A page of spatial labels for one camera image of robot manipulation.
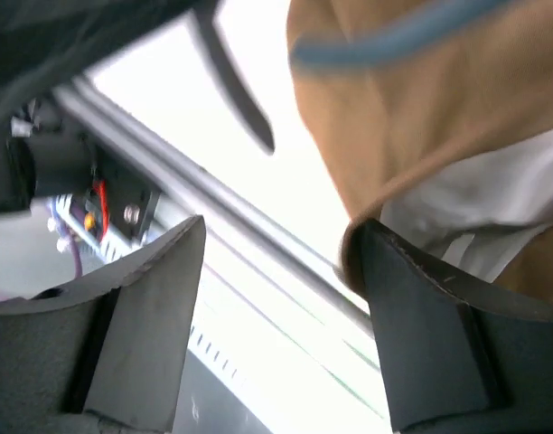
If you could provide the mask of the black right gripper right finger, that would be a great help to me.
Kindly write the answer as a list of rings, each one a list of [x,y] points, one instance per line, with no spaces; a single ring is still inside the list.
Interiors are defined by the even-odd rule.
[[[553,305],[495,287],[382,224],[360,232],[391,427],[553,433]]]

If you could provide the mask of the tan pleated skirt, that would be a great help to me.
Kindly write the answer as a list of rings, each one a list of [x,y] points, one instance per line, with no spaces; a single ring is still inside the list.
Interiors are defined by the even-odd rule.
[[[351,222],[365,291],[376,220],[481,280],[553,303],[553,1],[516,1],[380,67],[291,65],[297,107]]]

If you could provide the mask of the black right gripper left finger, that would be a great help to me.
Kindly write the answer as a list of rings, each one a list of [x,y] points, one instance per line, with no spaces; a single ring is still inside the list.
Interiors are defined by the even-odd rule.
[[[193,216],[32,299],[0,302],[0,433],[167,433],[200,281]]]

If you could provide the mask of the blue plastic hanger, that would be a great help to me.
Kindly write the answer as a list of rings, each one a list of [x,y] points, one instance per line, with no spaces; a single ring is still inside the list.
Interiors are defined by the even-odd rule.
[[[509,5],[509,1],[431,1],[352,42],[301,38],[289,55],[314,71],[371,68],[404,59]]]

